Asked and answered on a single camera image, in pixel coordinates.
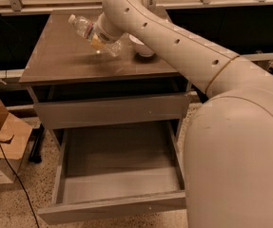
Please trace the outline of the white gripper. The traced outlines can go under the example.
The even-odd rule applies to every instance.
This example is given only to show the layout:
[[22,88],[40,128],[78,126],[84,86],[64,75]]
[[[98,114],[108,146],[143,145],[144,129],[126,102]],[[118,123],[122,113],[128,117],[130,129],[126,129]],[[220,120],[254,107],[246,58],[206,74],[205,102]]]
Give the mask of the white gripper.
[[101,50],[105,47],[105,43],[113,44],[118,41],[125,32],[114,24],[112,24],[104,13],[101,13],[94,24],[95,32],[98,35],[94,35],[91,39],[90,45],[96,50]]

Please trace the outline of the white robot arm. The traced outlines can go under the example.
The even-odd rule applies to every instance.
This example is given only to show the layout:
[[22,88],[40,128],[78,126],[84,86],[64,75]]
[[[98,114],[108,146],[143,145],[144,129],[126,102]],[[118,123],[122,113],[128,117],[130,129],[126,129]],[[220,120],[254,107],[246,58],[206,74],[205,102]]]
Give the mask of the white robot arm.
[[208,98],[185,134],[188,228],[273,228],[273,75],[154,14],[155,0],[102,0],[108,43],[129,33]]

